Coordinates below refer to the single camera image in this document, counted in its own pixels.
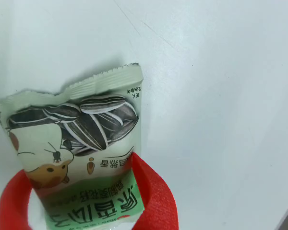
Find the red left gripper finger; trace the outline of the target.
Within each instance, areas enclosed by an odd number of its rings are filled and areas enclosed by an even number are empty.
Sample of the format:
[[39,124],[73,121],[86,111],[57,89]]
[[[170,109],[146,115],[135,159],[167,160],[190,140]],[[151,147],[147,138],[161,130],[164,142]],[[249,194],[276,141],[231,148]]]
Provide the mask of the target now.
[[0,197],[0,230],[31,230],[28,205],[32,191],[24,170],[19,171],[6,185]]

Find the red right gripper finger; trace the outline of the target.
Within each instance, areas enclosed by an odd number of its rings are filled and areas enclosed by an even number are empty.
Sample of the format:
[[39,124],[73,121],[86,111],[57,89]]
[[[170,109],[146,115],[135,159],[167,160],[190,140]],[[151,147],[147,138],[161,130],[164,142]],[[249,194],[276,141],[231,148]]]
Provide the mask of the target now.
[[133,229],[178,230],[177,206],[166,182],[135,152],[132,170],[144,204],[144,211]]

